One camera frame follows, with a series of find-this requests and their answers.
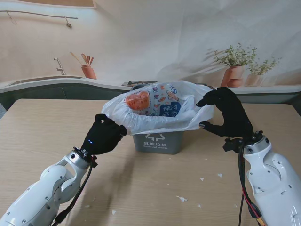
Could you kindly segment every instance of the red wire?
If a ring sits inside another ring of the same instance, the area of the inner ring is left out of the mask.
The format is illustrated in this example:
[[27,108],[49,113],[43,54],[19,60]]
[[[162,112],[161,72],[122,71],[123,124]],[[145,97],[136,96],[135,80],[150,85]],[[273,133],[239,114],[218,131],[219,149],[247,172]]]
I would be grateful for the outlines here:
[[244,190],[243,190],[243,195],[244,195],[244,197],[245,197],[245,201],[248,203],[249,207],[251,207],[251,209],[252,209],[253,213],[255,214],[255,216],[256,216],[257,218],[260,218],[260,217],[258,216],[257,212],[254,210],[253,206],[252,206],[252,205],[250,204],[250,202],[246,199],[246,194],[245,194]]

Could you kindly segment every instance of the potted plant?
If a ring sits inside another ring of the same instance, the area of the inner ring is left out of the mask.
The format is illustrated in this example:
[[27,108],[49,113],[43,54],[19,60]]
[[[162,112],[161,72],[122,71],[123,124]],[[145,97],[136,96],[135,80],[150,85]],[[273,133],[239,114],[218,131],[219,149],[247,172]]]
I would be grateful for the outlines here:
[[247,50],[242,48],[241,43],[238,43],[236,48],[229,46],[229,49],[219,52],[216,50],[215,61],[229,66],[225,71],[222,79],[221,87],[239,87],[243,83],[242,74],[244,72],[244,65],[251,64],[256,56],[257,48],[247,47]]
[[272,70],[275,66],[279,65],[279,60],[276,60],[272,57],[271,63],[268,60],[265,60],[262,65],[259,65],[257,62],[252,61],[250,63],[250,72],[251,74],[246,79],[245,86],[259,86],[262,82],[263,75],[266,74],[269,70]]

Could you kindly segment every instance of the table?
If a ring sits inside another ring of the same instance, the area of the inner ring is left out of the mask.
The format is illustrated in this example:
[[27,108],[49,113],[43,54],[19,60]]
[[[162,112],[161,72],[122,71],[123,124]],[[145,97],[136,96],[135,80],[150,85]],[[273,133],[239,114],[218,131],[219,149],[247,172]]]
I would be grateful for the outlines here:
[[[1,216],[46,167],[73,146],[81,146],[104,103],[21,99],[8,110],[0,120]],[[285,155],[301,175],[301,117],[293,107],[244,104],[244,108],[254,129],[263,130],[274,151]],[[221,124],[221,113],[215,111],[211,121]],[[126,136],[113,152],[98,157],[84,192],[61,225],[237,225],[238,155],[224,152],[223,144],[224,138],[200,129],[184,133],[183,149],[177,155],[139,153],[133,138]],[[242,223],[257,226],[246,204]]]

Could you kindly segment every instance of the white plastic bag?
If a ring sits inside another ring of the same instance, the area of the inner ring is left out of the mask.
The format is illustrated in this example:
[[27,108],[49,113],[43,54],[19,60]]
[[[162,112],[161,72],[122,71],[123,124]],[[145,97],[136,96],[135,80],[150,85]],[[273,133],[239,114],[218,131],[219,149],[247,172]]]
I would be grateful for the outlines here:
[[102,113],[124,125],[129,135],[198,129],[213,117],[213,106],[196,106],[209,91],[187,81],[154,83],[115,97]]

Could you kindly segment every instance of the black gloved hand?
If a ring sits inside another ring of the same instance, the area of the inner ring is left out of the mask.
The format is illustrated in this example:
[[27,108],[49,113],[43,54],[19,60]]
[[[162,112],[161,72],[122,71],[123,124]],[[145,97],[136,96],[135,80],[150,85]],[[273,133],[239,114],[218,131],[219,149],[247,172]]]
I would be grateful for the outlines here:
[[104,154],[112,151],[126,134],[127,129],[123,125],[117,125],[105,114],[97,114],[81,149],[89,154]]
[[245,140],[252,139],[253,126],[251,125],[240,100],[227,87],[220,87],[217,90],[206,93],[202,100],[197,103],[198,107],[205,105],[216,105],[222,112],[224,124],[222,126],[212,125],[207,121],[199,125],[203,129],[212,132],[220,137],[242,137]]

